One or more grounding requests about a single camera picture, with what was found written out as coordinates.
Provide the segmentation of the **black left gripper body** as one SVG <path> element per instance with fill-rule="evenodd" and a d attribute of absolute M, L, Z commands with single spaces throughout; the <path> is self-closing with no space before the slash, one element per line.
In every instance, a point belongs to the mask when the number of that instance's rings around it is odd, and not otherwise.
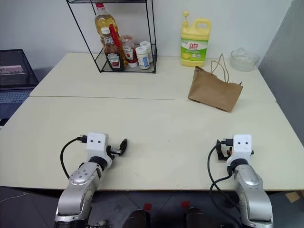
<path fill-rule="evenodd" d="M 116 155 L 121 156 L 121 150 L 114 150 L 111 149 L 111 146 L 108 145 L 106 147 L 106 154 L 108 155 L 108 157 L 110 157 L 111 159 L 114 159 Z"/>

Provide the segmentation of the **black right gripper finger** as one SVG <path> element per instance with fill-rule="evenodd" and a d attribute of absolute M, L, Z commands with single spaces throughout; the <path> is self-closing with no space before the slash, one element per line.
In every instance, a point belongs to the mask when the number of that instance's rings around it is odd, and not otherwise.
<path fill-rule="evenodd" d="M 223 154 L 221 150 L 221 142 L 219 140 L 217 140 L 216 142 L 216 151 L 218 155 L 218 160 L 226 160 L 226 156 Z"/>

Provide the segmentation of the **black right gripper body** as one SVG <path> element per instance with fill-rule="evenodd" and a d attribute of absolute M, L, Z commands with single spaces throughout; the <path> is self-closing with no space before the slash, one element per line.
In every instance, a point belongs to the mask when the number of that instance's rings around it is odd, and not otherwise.
<path fill-rule="evenodd" d="M 225 145 L 225 146 L 228 147 L 227 158 L 229 158 L 232 155 L 232 152 L 233 152 L 233 143 L 234 143 L 234 139 L 233 138 L 224 139 L 222 141 L 222 145 Z"/>

